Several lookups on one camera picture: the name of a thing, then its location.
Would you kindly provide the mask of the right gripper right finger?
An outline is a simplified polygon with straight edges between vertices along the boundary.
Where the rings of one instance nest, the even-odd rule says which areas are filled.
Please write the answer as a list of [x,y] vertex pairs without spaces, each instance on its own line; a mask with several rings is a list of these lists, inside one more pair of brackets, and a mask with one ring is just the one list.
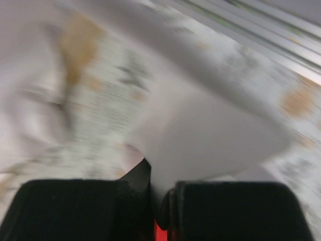
[[294,193],[277,182],[178,182],[159,227],[168,240],[313,240]]

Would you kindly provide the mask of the white button shirt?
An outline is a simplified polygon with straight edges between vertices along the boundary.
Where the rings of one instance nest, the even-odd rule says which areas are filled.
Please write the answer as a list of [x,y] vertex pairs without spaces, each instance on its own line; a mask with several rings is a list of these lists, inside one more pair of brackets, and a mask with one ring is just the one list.
[[140,1],[1,1],[1,174],[269,180],[288,128],[195,38]]

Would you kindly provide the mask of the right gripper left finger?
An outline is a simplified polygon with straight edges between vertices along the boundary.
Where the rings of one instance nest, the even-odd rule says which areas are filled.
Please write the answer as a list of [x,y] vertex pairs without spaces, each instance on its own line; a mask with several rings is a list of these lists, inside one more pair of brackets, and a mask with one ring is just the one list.
[[1,240],[152,240],[150,165],[117,180],[24,183],[1,224]]

